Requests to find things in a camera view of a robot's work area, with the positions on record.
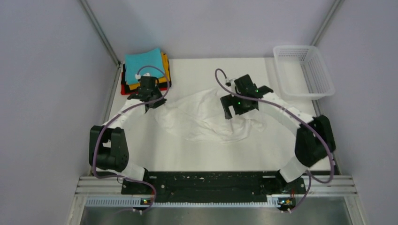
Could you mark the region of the white t shirt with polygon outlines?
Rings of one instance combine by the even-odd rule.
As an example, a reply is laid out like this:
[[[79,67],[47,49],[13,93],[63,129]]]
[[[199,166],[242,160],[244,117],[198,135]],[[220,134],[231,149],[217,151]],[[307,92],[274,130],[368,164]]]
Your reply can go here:
[[[247,138],[252,129],[266,129],[266,117],[256,110],[226,119],[221,104],[224,95],[218,88],[203,90],[163,104],[153,116],[165,131],[192,142],[232,143]]]

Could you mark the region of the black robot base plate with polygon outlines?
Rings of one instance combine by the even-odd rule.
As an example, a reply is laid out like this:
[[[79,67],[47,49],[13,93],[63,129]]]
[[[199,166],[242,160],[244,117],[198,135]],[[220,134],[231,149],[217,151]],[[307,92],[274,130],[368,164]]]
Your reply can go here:
[[[303,178],[283,181],[275,171],[251,172],[147,172],[144,183],[124,181],[123,195],[149,195],[155,202],[251,203],[269,195],[304,194]]]

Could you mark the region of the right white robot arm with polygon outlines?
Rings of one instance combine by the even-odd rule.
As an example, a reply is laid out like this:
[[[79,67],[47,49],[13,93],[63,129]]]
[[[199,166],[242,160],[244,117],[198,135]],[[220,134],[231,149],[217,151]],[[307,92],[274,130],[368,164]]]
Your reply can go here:
[[[228,94],[221,98],[224,114],[232,118],[230,108],[236,115],[252,111],[268,115],[286,127],[296,138],[293,156],[276,172],[275,187],[281,193],[294,188],[294,182],[303,174],[313,177],[310,168],[323,159],[329,161],[328,180],[316,179],[327,184],[335,175],[333,151],[336,149],[330,120],[325,115],[314,117],[289,105],[268,86],[258,87],[249,75],[238,79],[224,76],[221,82],[218,74],[215,79]]]

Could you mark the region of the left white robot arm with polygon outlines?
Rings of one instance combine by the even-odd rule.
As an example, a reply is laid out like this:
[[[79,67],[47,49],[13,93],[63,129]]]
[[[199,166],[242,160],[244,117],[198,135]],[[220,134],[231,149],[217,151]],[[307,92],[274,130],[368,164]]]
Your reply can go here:
[[[127,132],[133,122],[150,109],[165,104],[166,98],[158,87],[158,78],[143,76],[138,90],[128,96],[121,109],[101,126],[93,126],[89,139],[89,164],[95,177],[134,180],[133,188],[140,194],[149,191],[151,182],[147,170],[130,159]]]

